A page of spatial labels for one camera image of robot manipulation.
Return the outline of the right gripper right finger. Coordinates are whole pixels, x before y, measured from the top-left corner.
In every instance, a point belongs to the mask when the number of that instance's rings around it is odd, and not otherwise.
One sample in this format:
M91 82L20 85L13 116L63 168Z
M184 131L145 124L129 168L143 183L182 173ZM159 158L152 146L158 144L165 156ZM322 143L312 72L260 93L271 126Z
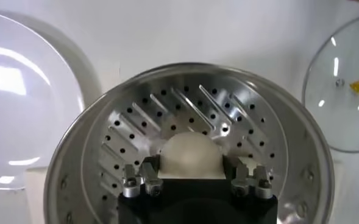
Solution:
M262 200L273 197L271 182L266 167L252 158L223 156L222 163L226 179L231 182L237 197L251 195Z

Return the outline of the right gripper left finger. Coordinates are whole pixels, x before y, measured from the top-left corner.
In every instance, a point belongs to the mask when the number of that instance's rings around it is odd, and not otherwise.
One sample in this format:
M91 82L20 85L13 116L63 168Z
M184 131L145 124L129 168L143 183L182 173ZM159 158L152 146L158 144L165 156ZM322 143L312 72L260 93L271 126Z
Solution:
M135 198L141 194L141 186L151 197L158 197L163 189L163 180L158 177L160 155L145 157L139 166L139 173L131 164L123 168L122 195L126 198Z

